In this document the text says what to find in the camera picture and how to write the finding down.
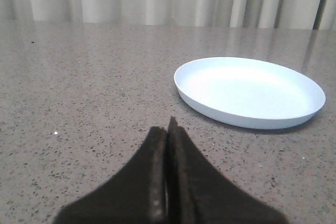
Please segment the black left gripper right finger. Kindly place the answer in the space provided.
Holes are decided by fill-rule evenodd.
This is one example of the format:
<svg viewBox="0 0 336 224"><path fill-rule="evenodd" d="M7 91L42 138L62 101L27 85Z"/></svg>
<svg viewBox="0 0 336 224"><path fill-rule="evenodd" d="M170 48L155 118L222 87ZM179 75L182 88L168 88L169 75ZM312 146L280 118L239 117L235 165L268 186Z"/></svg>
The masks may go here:
<svg viewBox="0 0 336 224"><path fill-rule="evenodd" d="M166 156L170 223L288 223L215 169L174 117Z"/></svg>

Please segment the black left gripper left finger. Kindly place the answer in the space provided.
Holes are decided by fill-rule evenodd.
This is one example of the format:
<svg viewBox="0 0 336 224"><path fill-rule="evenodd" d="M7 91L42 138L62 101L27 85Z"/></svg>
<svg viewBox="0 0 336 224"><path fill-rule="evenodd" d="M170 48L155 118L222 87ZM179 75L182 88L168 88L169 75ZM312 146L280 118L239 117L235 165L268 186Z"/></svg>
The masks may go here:
<svg viewBox="0 0 336 224"><path fill-rule="evenodd" d="M149 130L133 157L110 180L64 207L55 223L166 223L166 131Z"/></svg>

